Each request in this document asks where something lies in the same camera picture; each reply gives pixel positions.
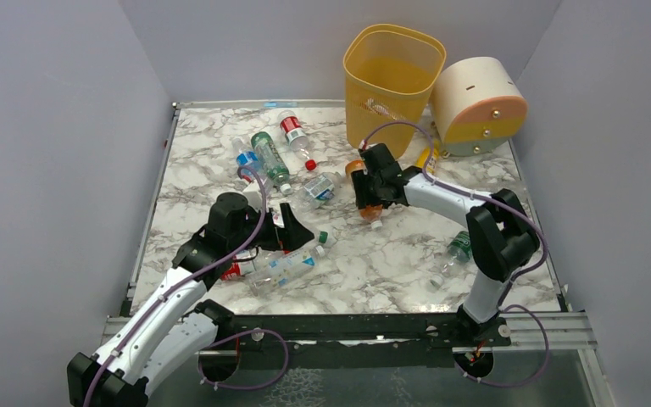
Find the orange cap juice bottle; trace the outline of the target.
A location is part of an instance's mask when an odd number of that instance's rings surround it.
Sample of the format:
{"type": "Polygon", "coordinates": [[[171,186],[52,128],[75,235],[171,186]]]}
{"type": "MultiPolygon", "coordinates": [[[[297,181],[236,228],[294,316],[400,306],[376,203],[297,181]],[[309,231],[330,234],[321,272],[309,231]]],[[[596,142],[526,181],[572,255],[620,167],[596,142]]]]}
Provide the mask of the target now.
{"type": "MultiPolygon", "coordinates": [[[[350,184],[353,188],[354,186],[354,181],[352,178],[352,174],[358,170],[365,171],[366,166],[364,162],[360,159],[353,160],[346,164],[345,166],[345,172],[347,175],[347,179],[350,181],[350,184]]],[[[359,214],[363,220],[365,220],[367,223],[370,224],[370,227],[373,230],[377,230],[379,228],[382,228],[383,224],[381,221],[381,215],[382,215],[382,206],[366,206],[364,209],[359,210],[359,214]]]]}

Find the yellow juice bottle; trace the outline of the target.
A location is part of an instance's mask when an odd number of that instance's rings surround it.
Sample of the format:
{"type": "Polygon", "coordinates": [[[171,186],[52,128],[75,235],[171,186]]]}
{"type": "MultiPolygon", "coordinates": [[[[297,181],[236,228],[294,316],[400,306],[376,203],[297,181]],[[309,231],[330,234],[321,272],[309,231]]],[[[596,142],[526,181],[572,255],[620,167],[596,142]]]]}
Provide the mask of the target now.
{"type": "Polygon", "coordinates": [[[440,159],[440,152],[438,148],[424,148],[415,161],[415,166],[423,169],[434,176],[437,173],[438,160],[440,159]]]}

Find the green label crushed bottle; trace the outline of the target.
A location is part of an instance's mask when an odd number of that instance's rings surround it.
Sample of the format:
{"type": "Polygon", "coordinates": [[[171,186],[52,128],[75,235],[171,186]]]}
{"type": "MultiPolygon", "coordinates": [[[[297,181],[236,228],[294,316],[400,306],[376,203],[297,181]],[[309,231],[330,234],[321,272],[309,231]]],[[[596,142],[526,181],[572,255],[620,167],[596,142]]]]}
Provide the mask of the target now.
{"type": "Polygon", "coordinates": [[[429,283],[434,288],[442,288],[447,279],[457,270],[468,265],[472,259],[470,234],[460,231],[448,244],[443,268],[433,274],[429,283]]]}

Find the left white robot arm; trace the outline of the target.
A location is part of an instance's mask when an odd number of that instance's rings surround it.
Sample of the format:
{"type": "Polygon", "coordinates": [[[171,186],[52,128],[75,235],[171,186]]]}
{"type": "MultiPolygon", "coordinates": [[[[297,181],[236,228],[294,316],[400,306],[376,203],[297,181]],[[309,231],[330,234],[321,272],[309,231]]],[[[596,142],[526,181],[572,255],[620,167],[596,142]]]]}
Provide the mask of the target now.
{"type": "Polygon", "coordinates": [[[198,350],[236,339],[233,314],[203,296],[244,250],[294,251],[314,233],[280,206],[280,222],[265,201],[253,207],[239,192],[223,192],[206,224],[176,252],[159,287],[130,320],[92,354],[67,365],[74,406],[145,406],[150,395],[198,350]]]}

